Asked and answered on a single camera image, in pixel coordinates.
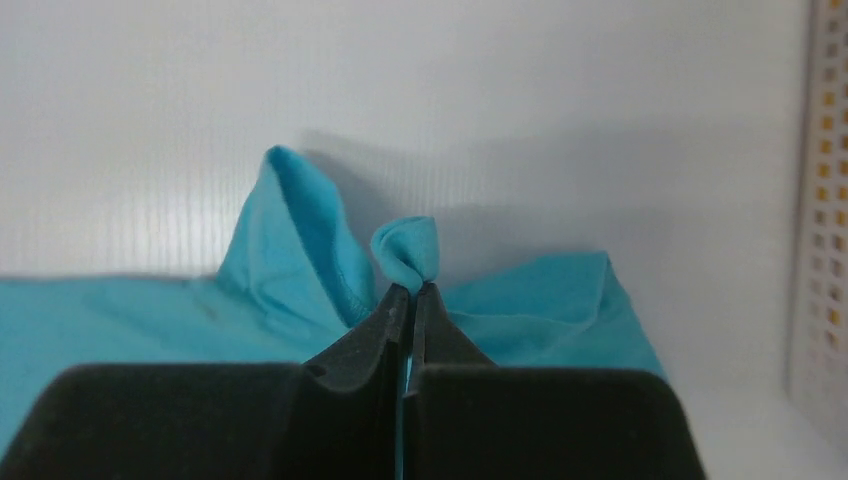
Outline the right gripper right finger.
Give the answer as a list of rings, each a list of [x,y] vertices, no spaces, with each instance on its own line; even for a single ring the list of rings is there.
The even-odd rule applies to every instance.
[[[645,371],[500,367],[416,299],[403,398],[407,479],[702,479],[683,406]]]

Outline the teal t shirt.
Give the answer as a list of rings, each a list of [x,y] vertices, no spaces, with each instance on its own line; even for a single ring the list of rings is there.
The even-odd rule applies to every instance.
[[[411,291],[437,278],[428,216],[355,239],[313,164],[270,149],[218,270],[1,281],[1,443],[41,391],[84,363],[303,362],[377,306],[375,276]],[[445,288],[452,320],[502,366],[664,370],[607,253],[560,253]]]

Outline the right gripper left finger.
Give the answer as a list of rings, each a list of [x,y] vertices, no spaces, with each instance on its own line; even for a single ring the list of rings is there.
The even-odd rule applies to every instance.
[[[309,361],[101,364],[59,375],[5,479],[391,479],[411,297]]]

